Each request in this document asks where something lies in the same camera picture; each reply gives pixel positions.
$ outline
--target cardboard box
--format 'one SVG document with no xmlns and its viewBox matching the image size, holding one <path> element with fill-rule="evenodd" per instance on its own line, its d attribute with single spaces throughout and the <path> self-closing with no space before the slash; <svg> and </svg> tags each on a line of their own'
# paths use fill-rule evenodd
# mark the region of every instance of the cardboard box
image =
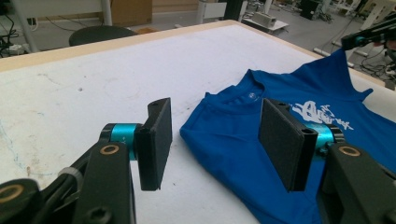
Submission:
<svg viewBox="0 0 396 224">
<path fill-rule="evenodd" d="M 112 0 L 113 25 L 134 26 L 152 21 L 152 0 Z"/>
</svg>

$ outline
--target white tabletop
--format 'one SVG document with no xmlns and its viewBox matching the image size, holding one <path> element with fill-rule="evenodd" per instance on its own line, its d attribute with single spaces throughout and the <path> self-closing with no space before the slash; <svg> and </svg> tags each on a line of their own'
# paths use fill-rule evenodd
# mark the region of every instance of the white tabletop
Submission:
<svg viewBox="0 0 396 224">
<path fill-rule="evenodd" d="M 137 222 L 257 223 L 197 163 L 178 130 L 206 91 L 237 84 L 248 69 L 288 73 L 316 56 L 236 22 L 186 31 L 147 35 L 147 41 L 122 48 L 110 41 L 106 45 L 115 49 L 89 54 L 66 50 L 70 57 L 64 49 L 37 53 L 21 58 L 21 68 L 17 58 L 4 61 L 16 65 L 5 65 L 0 74 L 0 183 L 29 176 L 46 187 L 97 142 L 107 123 L 142 123 L 148 103 L 171 97 L 174 141 L 162 189 L 141 191 L 137 163 L 131 162 Z M 92 46 L 103 47 L 79 49 Z M 49 60 L 40 61 L 40 55 Z M 352 79 L 360 91 L 375 89 L 365 102 L 370 109 L 396 121 L 395 92 L 357 75 Z"/>
</svg>

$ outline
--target chair seat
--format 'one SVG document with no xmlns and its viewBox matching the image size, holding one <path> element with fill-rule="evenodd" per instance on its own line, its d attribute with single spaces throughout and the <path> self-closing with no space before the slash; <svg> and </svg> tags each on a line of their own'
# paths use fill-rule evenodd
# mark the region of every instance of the chair seat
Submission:
<svg viewBox="0 0 396 224">
<path fill-rule="evenodd" d="M 124 27 L 91 26 L 75 31 L 69 37 L 69 45 L 73 47 L 132 35 L 136 35 L 136 33 Z"/>
</svg>

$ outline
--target floor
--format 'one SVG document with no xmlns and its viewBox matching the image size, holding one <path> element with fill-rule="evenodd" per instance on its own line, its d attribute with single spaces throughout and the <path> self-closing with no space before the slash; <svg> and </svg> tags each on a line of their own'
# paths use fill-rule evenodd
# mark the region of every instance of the floor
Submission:
<svg viewBox="0 0 396 224">
<path fill-rule="evenodd" d="M 272 35 L 286 40 L 304 49 L 313 50 L 313 48 L 323 49 L 326 52 L 332 52 L 338 48 L 332 44 L 333 40 L 339 40 L 340 37 L 359 31 L 363 24 L 362 19 L 355 19 L 330 10 L 331 22 L 317 19 L 308 20 L 300 16 L 299 12 L 293 11 L 291 7 L 279 7 L 272 5 L 269 11 L 270 15 L 275 16 L 277 20 L 288 24 L 284 29 L 273 32 Z M 143 27 L 151 27 L 156 30 L 175 29 L 175 24 L 181 26 L 191 26 L 196 24 L 196 11 L 178 12 L 178 13 L 157 13 L 153 15 L 153 23 L 141 26 L 130 27 L 137 30 Z M 6 19 L 1 19 L 0 23 L 7 28 Z M 38 47 L 41 50 L 59 49 L 68 46 L 68 37 L 77 29 L 85 26 L 100 24 L 99 20 L 59 20 L 59 21 L 41 21 L 36 29 L 34 36 Z M 21 28 L 15 26 L 18 37 L 12 38 L 14 44 L 24 44 L 24 37 Z M 363 73 L 389 79 L 385 74 L 385 66 L 390 62 L 385 56 L 382 47 L 373 47 L 368 45 L 361 49 L 369 54 L 368 58 L 353 54 L 349 61 L 354 63 L 354 68 L 361 70 Z"/>
</svg>

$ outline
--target white graphic print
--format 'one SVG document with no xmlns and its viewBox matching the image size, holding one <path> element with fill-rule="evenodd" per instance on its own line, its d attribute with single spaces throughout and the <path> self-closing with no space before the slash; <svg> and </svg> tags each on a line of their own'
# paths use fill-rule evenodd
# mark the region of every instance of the white graphic print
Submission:
<svg viewBox="0 0 396 224">
<path fill-rule="evenodd" d="M 295 104 L 291 105 L 293 111 L 299 113 L 304 120 L 313 121 L 316 123 L 326 123 L 332 124 L 336 122 L 344 127 L 344 130 L 353 130 L 352 127 L 349 126 L 348 121 L 343 121 L 341 119 L 337 119 L 334 113 L 330 110 L 329 105 L 321 105 L 320 109 L 317 109 L 317 105 L 313 101 L 307 101 L 305 104 Z"/>
</svg>

